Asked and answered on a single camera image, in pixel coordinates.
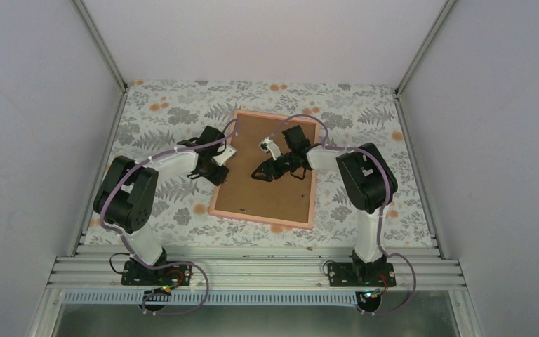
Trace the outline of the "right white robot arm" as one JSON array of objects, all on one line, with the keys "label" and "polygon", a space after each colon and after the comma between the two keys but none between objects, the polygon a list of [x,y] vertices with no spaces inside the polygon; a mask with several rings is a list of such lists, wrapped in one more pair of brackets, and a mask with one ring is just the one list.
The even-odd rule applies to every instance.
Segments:
[{"label": "right white robot arm", "polygon": [[254,170],[252,179],[272,182],[298,169],[339,173],[347,198],[358,211],[352,276],[359,285],[372,284],[387,264],[382,246],[383,216],[397,191],[397,180],[378,148],[373,143],[360,147],[312,144],[302,128],[294,126],[283,132],[289,151],[282,152],[273,137],[260,142],[259,148],[272,157]]}]

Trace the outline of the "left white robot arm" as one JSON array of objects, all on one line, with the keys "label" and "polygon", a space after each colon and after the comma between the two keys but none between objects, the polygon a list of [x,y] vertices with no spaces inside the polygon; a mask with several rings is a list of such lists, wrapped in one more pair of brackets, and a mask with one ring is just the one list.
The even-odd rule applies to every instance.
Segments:
[{"label": "left white robot arm", "polygon": [[139,274],[149,284],[162,282],[168,268],[165,249],[147,223],[159,183],[187,176],[220,185],[229,173],[225,163],[236,153],[227,144],[234,134],[207,126],[200,136],[142,161],[118,156],[110,164],[93,210],[100,226],[121,238],[130,261],[140,266]]}]

